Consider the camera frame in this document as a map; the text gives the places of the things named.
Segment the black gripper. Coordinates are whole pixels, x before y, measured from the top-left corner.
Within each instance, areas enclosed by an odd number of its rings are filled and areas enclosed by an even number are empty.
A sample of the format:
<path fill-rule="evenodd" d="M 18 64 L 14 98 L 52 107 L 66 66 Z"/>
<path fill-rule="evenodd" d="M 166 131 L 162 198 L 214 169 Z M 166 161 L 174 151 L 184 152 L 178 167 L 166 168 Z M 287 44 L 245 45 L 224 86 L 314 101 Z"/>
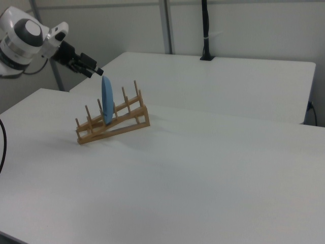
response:
<path fill-rule="evenodd" d="M 61 42 L 51 59 L 63 66 L 69 67 L 74 73 L 83 74 L 88 78 L 91 78 L 93 73 L 100 76 L 104 73 L 104 71 L 97 66 L 97 61 L 85 53 L 81 53 L 80 56 L 77 55 L 75 53 L 75 48 L 66 41 Z"/>

